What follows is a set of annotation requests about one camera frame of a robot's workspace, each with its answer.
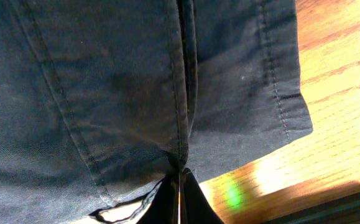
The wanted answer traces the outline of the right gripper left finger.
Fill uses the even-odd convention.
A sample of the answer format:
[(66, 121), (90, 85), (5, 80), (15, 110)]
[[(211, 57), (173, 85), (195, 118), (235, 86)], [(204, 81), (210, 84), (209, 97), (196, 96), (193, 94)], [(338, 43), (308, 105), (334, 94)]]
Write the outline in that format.
[(137, 224), (177, 224), (178, 193), (178, 174), (167, 175), (150, 207)]

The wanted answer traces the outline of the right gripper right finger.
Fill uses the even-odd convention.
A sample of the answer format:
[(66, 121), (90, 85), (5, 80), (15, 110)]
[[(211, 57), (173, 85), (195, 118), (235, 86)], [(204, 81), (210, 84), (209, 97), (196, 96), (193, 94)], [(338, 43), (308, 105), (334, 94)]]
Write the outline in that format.
[(185, 168), (180, 176), (180, 223), (224, 223), (209, 205), (195, 176), (189, 168)]

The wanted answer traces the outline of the navy blue shorts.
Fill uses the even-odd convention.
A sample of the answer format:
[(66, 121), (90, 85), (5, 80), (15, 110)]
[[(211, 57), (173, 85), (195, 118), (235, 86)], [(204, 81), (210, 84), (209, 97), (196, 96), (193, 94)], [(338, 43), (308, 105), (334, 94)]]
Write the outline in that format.
[(0, 223), (66, 223), (312, 132), (295, 2), (0, 1)]

